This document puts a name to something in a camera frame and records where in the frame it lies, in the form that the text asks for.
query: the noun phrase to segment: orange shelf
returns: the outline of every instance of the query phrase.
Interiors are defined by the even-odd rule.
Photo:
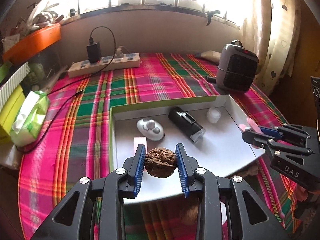
[[[60,24],[44,27],[29,34],[2,55],[3,61],[21,64],[61,39]]]

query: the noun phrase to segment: blue gripper pad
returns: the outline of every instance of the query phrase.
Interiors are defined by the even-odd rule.
[[[176,158],[177,158],[177,167],[178,167],[182,192],[184,193],[185,197],[188,197],[189,196],[188,176],[187,176],[186,168],[184,166],[182,155],[178,145],[176,145]]]
[[[263,126],[259,126],[259,127],[265,135],[272,136],[276,140],[281,140],[282,136],[280,135],[280,133],[277,130],[275,130],[273,128],[263,127]]]
[[[133,193],[135,194],[136,197],[138,196],[138,193],[140,192],[140,188],[141,188],[145,157],[146,157],[146,147],[143,146],[142,149],[141,149],[141,153],[140,153],[140,157],[139,157],[136,173],[134,175]]]

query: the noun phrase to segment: white striped box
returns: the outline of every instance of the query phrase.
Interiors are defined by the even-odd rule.
[[[12,92],[20,84],[20,82],[25,78],[25,76],[28,75],[29,72],[30,72],[29,64],[28,62],[26,62],[0,88],[0,112],[4,107],[5,103],[7,102],[7,100],[9,99]]]

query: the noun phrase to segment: white tray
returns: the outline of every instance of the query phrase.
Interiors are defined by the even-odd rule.
[[[165,147],[174,152],[177,143],[183,143],[187,154],[195,157],[200,167],[210,170],[216,176],[226,177],[233,174],[264,153],[264,150],[254,149],[242,140],[238,125],[246,124],[247,117],[229,95],[172,99],[149,104],[151,107],[159,104],[160,106],[145,109],[143,106],[148,106],[146,103],[138,103],[134,104],[135,106],[112,108],[109,155],[112,156],[110,161],[113,167],[110,170],[122,167],[125,159],[134,155],[133,138],[142,136],[137,129],[137,121],[144,117],[158,121],[164,127],[165,133],[161,141],[147,139],[148,151],[156,147]],[[172,105],[179,105],[184,111],[188,111],[206,129],[203,140],[194,144],[168,119],[168,112]],[[132,106],[132,110],[126,111],[127,106]],[[209,123],[206,118],[206,112],[212,106],[218,107],[222,113],[216,124]],[[154,201],[179,194],[182,194],[182,190],[177,170],[166,179],[153,177],[144,171],[138,197],[125,199],[124,203]]]

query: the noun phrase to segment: black charger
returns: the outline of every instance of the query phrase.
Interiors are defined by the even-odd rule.
[[[100,43],[93,43],[93,38],[90,37],[89,45],[87,46],[88,58],[90,63],[98,62],[101,59]]]

